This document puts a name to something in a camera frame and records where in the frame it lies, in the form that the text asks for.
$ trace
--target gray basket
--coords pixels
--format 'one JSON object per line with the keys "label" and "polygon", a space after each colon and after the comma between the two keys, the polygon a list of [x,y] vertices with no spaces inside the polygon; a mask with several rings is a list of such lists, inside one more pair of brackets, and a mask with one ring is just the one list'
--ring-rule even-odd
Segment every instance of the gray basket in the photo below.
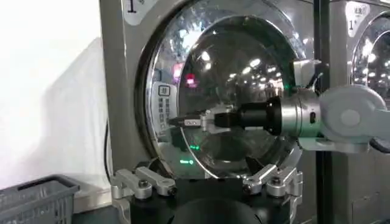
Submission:
{"label": "gray basket", "polygon": [[55,175],[0,191],[0,224],[71,224],[79,186]]}

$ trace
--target cable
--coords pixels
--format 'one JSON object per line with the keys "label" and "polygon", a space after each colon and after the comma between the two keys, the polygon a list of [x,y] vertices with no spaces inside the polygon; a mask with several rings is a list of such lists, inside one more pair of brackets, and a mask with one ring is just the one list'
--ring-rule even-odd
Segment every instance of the cable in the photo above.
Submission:
{"label": "cable", "polygon": [[108,171],[108,165],[107,165],[107,148],[108,148],[108,119],[107,119],[107,124],[105,125],[103,160],[104,160],[105,175],[107,177],[108,182],[111,184],[110,172]]}
{"label": "cable", "polygon": [[380,142],[381,142],[381,140],[374,138],[374,139],[371,139],[370,145],[371,145],[371,147],[378,150],[379,152],[382,152],[384,154],[390,154],[390,147],[385,147]]}

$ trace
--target label sticker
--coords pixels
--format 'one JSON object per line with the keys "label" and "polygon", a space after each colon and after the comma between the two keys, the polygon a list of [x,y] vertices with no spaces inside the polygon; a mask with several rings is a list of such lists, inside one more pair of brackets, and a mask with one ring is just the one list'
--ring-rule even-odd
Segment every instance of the label sticker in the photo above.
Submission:
{"label": "label sticker", "polygon": [[168,120],[177,117],[177,88],[163,82],[152,85],[152,120],[158,138],[164,137],[169,128]]}
{"label": "label sticker", "polygon": [[124,20],[131,26],[141,23],[146,13],[158,0],[122,0]]}
{"label": "label sticker", "polygon": [[370,5],[360,2],[348,2],[346,5],[346,17],[348,35],[354,37],[361,22],[370,13]]}

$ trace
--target front-load washer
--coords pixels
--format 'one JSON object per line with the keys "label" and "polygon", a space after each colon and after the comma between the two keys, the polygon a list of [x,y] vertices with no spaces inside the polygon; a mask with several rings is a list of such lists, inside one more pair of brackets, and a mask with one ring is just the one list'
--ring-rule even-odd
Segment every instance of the front-load washer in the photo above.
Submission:
{"label": "front-load washer", "polygon": [[[388,3],[385,0],[330,2],[330,87],[366,85],[389,102]],[[332,160],[335,223],[363,224],[388,218],[388,156],[378,152],[335,153]]]}
{"label": "front-load washer", "polygon": [[[211,135],[168,120],[304,85],[290,66],[313,59],[312,2],[103,0],[101,15],[115,170],[155,157],[176,178],[245,177],[253,162],[297,165],[302,152],[292,139],[263,130]],[[304,153],[299,164],[307,194],[300,210],[308,218],[315,213],[313,156]]]}

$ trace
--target round glass door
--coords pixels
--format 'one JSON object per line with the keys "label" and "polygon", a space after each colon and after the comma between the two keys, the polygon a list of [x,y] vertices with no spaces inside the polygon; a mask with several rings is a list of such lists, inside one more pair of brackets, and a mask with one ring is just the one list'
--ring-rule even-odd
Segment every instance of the round glass door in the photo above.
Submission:
{"label": "round glass door", "polygon": [[[352,64],[351,82],[373,89],[390,107],[390,19],[381,16],[364,31]],[[390,143],[376,139],[385,148]]]}
{"label": "round glass door", "polygon": [[262,1],[198,1],[176,14],[154,47],[144,99],[151,141],[170,173],[242,177],[300,155],[295,141],[263,130],[212,135],[167,124],[287,94],[294,85],[289,64],[305,57],[297,36],[288,19]]}

